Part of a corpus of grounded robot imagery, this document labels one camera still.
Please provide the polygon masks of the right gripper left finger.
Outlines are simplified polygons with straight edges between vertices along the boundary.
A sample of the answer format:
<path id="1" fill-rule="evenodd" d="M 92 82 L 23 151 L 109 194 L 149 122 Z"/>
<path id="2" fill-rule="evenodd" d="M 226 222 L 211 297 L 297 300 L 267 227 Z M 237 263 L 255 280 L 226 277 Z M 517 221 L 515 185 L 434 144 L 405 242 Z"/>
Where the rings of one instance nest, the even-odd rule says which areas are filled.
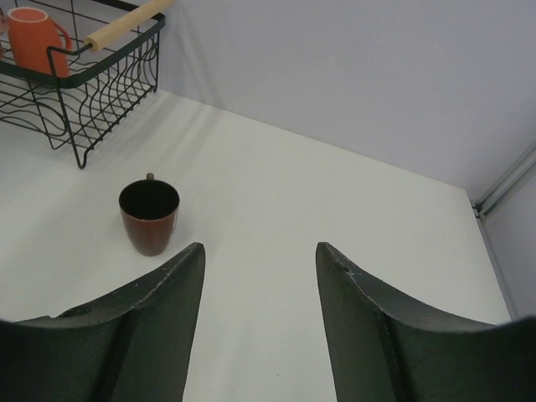
<path id="1" fill-rule="evenodd" d="M 192 243 L 57 317 L 1 322 L 3 401 L 180 401 L 205 272 Z"/>

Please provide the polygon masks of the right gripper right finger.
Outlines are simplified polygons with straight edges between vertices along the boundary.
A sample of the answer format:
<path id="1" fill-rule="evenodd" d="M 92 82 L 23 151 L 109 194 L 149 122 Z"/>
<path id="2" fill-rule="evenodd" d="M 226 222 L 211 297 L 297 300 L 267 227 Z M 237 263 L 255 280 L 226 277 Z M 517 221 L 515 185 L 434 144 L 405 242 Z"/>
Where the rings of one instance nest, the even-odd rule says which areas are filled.
<path id="1" fill-rule="evenodd" d="M 316 267 L 338 400 L 534 400 L 533 317 L 492 325 L 444 312 L 326 242 Z"/>

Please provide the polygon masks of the orange mug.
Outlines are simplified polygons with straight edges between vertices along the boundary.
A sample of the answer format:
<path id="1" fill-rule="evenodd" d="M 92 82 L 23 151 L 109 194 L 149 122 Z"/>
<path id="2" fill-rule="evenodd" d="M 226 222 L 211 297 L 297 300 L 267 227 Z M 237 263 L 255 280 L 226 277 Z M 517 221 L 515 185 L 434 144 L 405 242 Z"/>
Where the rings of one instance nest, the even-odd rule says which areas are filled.
<path id="1" fill-rule="evenodd" d="M 51 75 L 47 48 L 72 50 L 72 41 L 67 31 L 41 9 L 12 8 L 7 13 L 7 23 L 13 58 L 19 67 Z M 66 78 L 70 74 L 70 68 L 67 55 L 61 51 L 53 50 L 50 55 L 55 74 Z"/>

